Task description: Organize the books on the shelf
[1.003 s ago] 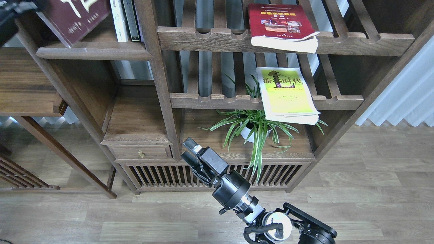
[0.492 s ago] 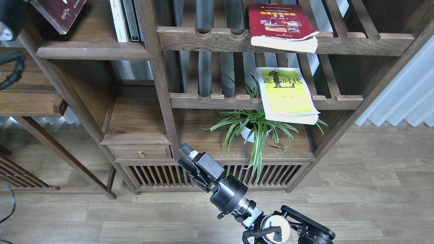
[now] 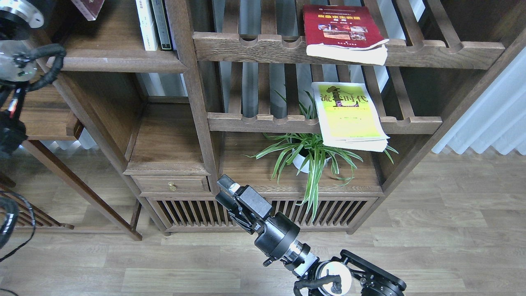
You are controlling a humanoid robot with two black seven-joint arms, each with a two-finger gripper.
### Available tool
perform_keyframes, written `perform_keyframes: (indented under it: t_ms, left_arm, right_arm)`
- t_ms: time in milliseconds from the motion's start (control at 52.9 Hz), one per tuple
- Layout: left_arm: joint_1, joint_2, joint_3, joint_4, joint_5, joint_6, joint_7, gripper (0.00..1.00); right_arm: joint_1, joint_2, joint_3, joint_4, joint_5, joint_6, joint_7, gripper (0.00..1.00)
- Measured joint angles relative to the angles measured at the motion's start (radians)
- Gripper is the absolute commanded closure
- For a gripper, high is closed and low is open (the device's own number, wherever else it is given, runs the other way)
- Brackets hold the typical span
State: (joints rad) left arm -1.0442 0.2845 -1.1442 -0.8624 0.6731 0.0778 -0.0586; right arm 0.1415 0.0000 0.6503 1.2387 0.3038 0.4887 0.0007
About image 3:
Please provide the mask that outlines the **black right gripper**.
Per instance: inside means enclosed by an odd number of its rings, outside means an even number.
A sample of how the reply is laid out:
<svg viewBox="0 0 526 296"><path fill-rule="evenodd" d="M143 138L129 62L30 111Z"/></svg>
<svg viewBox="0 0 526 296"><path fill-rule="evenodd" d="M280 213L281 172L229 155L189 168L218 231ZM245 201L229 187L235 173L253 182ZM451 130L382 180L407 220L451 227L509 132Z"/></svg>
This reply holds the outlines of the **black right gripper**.
<svg viewBox="0 0 526 296"><path fill-rule="evenodd" d="M242 187L227 174L220 176L217 184L227 194L218 193L216 200L249 234L258 234L255 246L268 257L264 266L276 260L281 260L287 267L298 266L300 227L281 212L272 216L271 204L249 185Z"/></svg>

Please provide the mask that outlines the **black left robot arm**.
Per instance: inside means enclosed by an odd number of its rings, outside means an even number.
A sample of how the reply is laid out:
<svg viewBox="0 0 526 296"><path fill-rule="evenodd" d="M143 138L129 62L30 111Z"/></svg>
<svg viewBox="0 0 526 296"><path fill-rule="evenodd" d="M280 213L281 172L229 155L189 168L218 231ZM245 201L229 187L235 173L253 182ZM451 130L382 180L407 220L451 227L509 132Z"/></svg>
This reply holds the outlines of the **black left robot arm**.
<svg viewBox="0 0 526 296"><path fill-rule="evenodd" d="M1 103L9 95L12 101L8 109L1 112L0 150L7 158L28 138L26 127L20 121L25 95L55 81L63 67L66 50L60 44L48 44L29 49L24 41L30 30L43 28L50 19L56 5L54 0L2 0L0 2L1 30ZM43 57L54 57L51 69L37 81L35 61Z"/></svg>

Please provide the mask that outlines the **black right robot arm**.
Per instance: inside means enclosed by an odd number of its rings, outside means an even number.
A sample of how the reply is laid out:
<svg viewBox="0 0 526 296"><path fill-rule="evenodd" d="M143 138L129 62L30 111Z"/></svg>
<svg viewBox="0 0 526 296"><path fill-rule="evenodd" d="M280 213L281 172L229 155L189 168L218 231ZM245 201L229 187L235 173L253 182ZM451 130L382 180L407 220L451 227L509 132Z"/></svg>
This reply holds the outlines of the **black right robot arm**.
<svg viewBox="0 0 526 296"><path fill-rule="evenodd" d="M353 286L353 279L360 283L363 296L402 296L406 289L402 279L350 251L320 260L308 244L297 239L300 227L283 213L272 215L271 204L249 185L242 187L227 175L217 183L222 190L216 200L246 232L258 235L255 246L267 257L263 265L282 261L297 277L293 287L296 296L303 288L310 296L343 296Z"/></svg>

